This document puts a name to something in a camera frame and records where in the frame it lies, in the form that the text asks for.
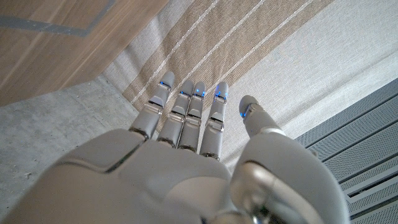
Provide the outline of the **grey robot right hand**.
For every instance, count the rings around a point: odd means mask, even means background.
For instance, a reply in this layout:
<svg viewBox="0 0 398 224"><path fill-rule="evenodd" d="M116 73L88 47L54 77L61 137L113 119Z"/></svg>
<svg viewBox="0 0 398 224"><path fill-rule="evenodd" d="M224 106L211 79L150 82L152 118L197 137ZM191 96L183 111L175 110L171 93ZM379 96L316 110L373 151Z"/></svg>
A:
<svg viewBox="0 0 398 224"><path fill-rule="evenodd" d="M239 104L249 141L234 171L220 162L225 82L202 124L205 84L186 81L155 138L173 84L167 72L129 129L56 161L4 223L349 223L333 174L252 96Z"/></svg>

